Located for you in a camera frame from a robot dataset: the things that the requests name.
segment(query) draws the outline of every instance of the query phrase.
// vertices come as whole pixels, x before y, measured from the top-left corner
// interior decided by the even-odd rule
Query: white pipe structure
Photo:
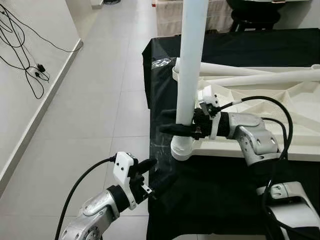
[[[180,72],[180,58],[176,58],[175,66],[173,70],[176,73]],[[259,74],[272,74],[270,71],[262,71],[250,68],[243,68],[237,66],[220,65],[208,62],[201,62],[200,64],[200,76],[249,76]]]
[[[214,80],[206,80],[207,83],[220,86],[239,86],[257,84],[283,84],[291,82],[319,82],[320,69],[278,72],[272,74],[236,76]]]
[[[189,126],[195,110],[198,77],[205,38],[209,0],[184,0],[176,123]],[[191,137],[173,136],[171,154],[180,161],[192,155]]]

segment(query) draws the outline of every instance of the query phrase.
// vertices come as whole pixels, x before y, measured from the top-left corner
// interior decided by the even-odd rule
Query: tiled floor
[[[89,166],[118,151],[149,156],[149,110],[141,53],[157,36],[150,0],[105,5],[84,41],[0,199],[1,240],[52,240],[72,185]],[[88,198],[114,183],[112,165],[97,168],[76,190],[64,224]],[[104,239],[143,240],[147,202],[126,210]],[[261,237],[183,235],[177,240]]]

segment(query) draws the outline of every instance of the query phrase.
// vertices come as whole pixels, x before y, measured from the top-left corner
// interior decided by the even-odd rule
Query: white pvc pipe
[[[184,0],[180,48],[180,71],[176,103],[176,123],[191,125],[204,45],[209,0]],[[192,154],[191,137],[174,136],[171,153],[177,160]]]
[[[283,84],[291,82],[319,82],[320,69],[278,72],[272,74],[236,76],[207,80],[207,83],[217,84],[220,86],[240,86],[256,84]]]
[[[180,58],[177,57],[174,66],[176,73],[180,72],[180,62]],[[200,65],[200,76],[249,76],[258,74],[272,74],[272,72],[208,62],[201,62]]]

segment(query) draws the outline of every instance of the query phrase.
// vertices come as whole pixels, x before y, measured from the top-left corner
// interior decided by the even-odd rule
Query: black tablecloth
[[[153,38],[143,52],[145,94],[150,108],[150,157],[157,171],[176,174],[174,185],[158,201],[149,201],[148,240],[170,240],[182,234],[264,234],[261,206],[243,158],[192,156],[179,162],[171,156],[172,136],[159,126],[160,116],[176,108],[177,82],[172,78],[180,37]],[[152,62],[168,58],[166,65]],[[320,63],[320,30],[294,29],[210,34],[202,61],[231,66],[310,67]],[[320,162],[291,161],[311,202],[319,209]]]

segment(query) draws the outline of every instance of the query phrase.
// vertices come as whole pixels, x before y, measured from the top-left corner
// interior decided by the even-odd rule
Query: baseboard
[[[103,5],[104,5],[104,0],[101,0],[101,2],[98,5],[92,5],[92,9],[102,9]]]
[[[79,48],[83,44],[82,40],[79,39],[76,43],[73,50]],[[32,117],[28,127],[24,131],[22,138],[16,145],[13,153],[11,154],[9,160],[7,161],[6,165],[4,166],[2,172],[0,172],[0,197],[6,189],[6,186],[13,175],[21,157],[23,156],[25,150],[28,147],[34,133],[37,130],[43,116],[45,115],[52,99],[54,98],[56,92],[58,91],[60,84],[62,83],[64,77],[66,76],[70,66],[72,65],[78,51],[70,53],[68,59],[65,61],[64,66],[62,67],[61,71],[59,72],[58,76],[55,79],[54,84],[50,87],[48,93],[46,94],[42,104],[35,112],[34,116]]]

